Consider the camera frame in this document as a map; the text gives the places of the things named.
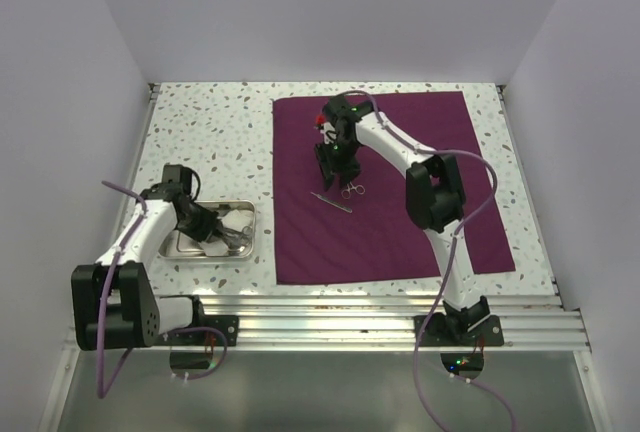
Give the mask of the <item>steel forceps ring handles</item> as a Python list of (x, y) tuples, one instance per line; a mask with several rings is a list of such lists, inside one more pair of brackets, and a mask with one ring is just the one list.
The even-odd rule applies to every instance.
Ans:
[(364, 195), (366, 189), (363, 185), (355, 185), (352, 182), (349, 182), (346, 187), (341, 191), (341, 196), (345, 200), (349, 200), (356, 195)]

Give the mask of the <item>steel tweezers long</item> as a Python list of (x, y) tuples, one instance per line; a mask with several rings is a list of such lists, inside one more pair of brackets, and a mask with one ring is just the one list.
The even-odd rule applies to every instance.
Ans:
[(315, 198), (317, 198), (318, 200), (320, 200), (320, 201), (322, 201), (322, 202), (324, 202), (324, 203), (326, 203), (326, 204), (328, 204), (328, 205), (330, 205), (330, 206), (332, 206), (332, 207), (334, 207), (336, 209), (339, 209), (339, 210), (341, 210), (343, 212), (346, 212), (346, 213), (349, 213), (349, 214), (353, 213), (352, 208), (350, 208), (347, 205), (344, 205), (344, 204), (342, 204), (342, 203), (340, 203), (338, 201), (330, 199), (330, 198), (328, 198), (328, 197), (326, 197), (326, 196), (324, 196), (322, 194), (319, 194), (317, 192), (311, 191), (310, 194), (312, 196), (314, 196)]

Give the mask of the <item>steel scissors ring handles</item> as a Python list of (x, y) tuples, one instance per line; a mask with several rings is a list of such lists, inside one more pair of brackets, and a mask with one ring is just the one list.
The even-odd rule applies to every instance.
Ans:
[(230, 249), (239, 249), (251, 243), (253, 229), (250, 226), (245, 226), (241, 230), (232, 230), (232, 234), (224, 235), (225, 243)]

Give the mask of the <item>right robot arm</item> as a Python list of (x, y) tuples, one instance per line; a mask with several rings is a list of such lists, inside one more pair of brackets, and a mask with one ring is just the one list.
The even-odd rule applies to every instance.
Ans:
[(490, 317), (486, 297), (477, 279), (464, 238), (464, 227), (474, 216), (464, 213), (466, 193), (457, 158), (482, 158), (459, 150), (436, 150), (419, 142), (382, 113), (372, 96), (352, 104), (351, 92), (339, 94), (324, 105), (316, 128), (322, 141), (314, 146), (323, 180), (329, 190), (355, 192), (353, 180), (361, 172), (356, 154), (367, 147), (385, 159), (405, 178), (405, 209), (411, 222), (430, 242), (442, 285), (440, 314), (431, 312), (424, 329), (455, 345), (470, 343)]

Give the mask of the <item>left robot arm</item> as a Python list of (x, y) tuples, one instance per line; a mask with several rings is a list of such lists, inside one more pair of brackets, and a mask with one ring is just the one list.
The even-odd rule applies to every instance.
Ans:
[(193, 345), (207, 335), (200, 300), (156, 295), (148, 269), (173, 231), (196, 242), (220, 237), (219, 214), (183, 192), (146, 189), (134, 198), (138, 204), (127, 229), (94, 263), (71, 275), (76, 341), (84, 351), (151, 347), (165, 334)]

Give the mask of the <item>stainless steel tray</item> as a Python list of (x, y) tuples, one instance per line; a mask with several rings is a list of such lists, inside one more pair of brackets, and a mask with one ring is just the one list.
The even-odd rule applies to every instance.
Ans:
[(199, 205), (216, 212), (221, 221), (222, 236), (199, 243), (187, 235), (171, 232), (159, 248), (167, 260), (236, 261), (247, 259), (254, 250), (256, 207), (248, 200), (201, 201)]

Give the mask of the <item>purple cloth mat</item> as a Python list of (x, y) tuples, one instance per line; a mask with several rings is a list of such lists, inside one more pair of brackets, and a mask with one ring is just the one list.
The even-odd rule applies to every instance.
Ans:
[[(366, 193), (344, 200), (336, 186), (323, 193), (314, 154), (314, 128), (327, 97), (294, 97), (273, 102), (273, 197), (276, 275), (279, 285), (334, 285), (396, 281), (440, 275), (423, 231), (405, 209), (404, 172), (369, 148), (360, 148), (362, 172), (354, 180)], [(403, 131), (436, 149), (481, 155), (462, 92), (377, 95), (379, 108)], [(467, 202), (473, 212), (489, 196), (484, 167), (459, 158)], [(342, 201), (346, 213), (311, 192)], [(495, 200), (464, 229), (476, 274), (515, 271)]]

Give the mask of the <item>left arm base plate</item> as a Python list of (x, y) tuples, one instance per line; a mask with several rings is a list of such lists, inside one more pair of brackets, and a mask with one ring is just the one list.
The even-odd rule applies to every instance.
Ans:
[(185, 331), (160, 335), (154, 345), (235, 347), (239, 331), (240, 318), (237, 315), (205, 315)]

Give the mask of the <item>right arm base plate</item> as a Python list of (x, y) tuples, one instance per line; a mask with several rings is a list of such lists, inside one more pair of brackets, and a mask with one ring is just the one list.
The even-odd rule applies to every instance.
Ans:
[(462, 332), (448, 323), (448, 316), (434, 313), (429, 319), (424, 333), (419, 339), (420, 347), (501, 347), (505, 344), (502, 325), (497, 315), (490, 315), (486, 320)]

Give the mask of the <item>aluminium rail frame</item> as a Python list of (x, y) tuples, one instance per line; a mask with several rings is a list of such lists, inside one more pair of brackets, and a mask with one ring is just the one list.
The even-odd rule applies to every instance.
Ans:
[(534, 215), (509, 131), (492, 84), (392, 85), (320, 83), (165, 83), (160, 89), (129, 195), (183, 192), (162, 182), (165, 164), (194, 169), (197, 200), (248, 200), (256, 207), (254, 250), (236, 261), (167, 260), (159, 253), (148, 269), (158, 296), (194, 295), (205, 315), (237, 315), (236, 346), (310, 347), (346, 343), (399, 350), (419, 346), (425, 319), (442, 313), (441, 275), (334, 285), (279, 285), (276, 275), (273, 197), (273, 102), (351, 92), (351, 103), (377, 95), (462, 92), (491, 191), (469, 225), (492, 202), (498, 207), (515, 271), (476, 274), (490, 315), (497, 315), (501, 347), (439, 349), (583, 350), (588, 345), (578, 313), (568, 312), (553, 287)]

